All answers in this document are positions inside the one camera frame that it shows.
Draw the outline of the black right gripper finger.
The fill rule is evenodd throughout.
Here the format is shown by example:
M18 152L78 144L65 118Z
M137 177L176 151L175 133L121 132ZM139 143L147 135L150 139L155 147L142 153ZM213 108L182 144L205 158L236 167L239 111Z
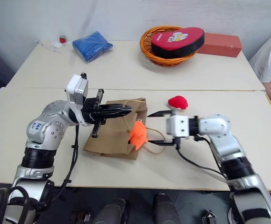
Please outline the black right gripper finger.
M148 115L148 117L164 117L165 115L171 115L171 110L157 111Z
M174 139L171 142L167 142L165 140L148 140L148 142L158 145L158 146L174 146L175 145Z

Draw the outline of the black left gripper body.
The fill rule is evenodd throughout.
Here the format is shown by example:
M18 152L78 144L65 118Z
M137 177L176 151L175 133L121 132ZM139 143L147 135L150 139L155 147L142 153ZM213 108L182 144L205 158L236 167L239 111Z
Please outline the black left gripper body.
M103 89L98 89L94 98L86 98L82 108L82 116L86 123L93 124L91 137L98 138L101 125L106 123L106 119L100 116L100 103L104 94Z

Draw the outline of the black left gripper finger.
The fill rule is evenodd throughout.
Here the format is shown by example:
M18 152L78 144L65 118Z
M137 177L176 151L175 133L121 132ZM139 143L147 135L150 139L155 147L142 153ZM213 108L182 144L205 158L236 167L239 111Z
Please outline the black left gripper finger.
M129 114L129 111L104 111L100 112L100 117L104 119L111 119L111 118L118 118L118 117L124 117L127 114Z
M100 111L104 112L131 112L132 108L123 104L105 104L100 105Z

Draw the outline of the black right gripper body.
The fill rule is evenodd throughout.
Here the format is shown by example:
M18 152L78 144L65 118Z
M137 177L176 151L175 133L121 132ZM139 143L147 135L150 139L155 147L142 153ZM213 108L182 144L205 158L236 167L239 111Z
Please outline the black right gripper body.
M164 116L166 116L166 115L170 116L169 118L166 119L166 133L167 133L167 135L172 136L171 143L174 143L174 141L175 141L174 136L173 136L173 134L174 134L174 126L173 126L174 120L171 119L171 117L174 116L175 114L176 113L173 110L167 110L164 113Z

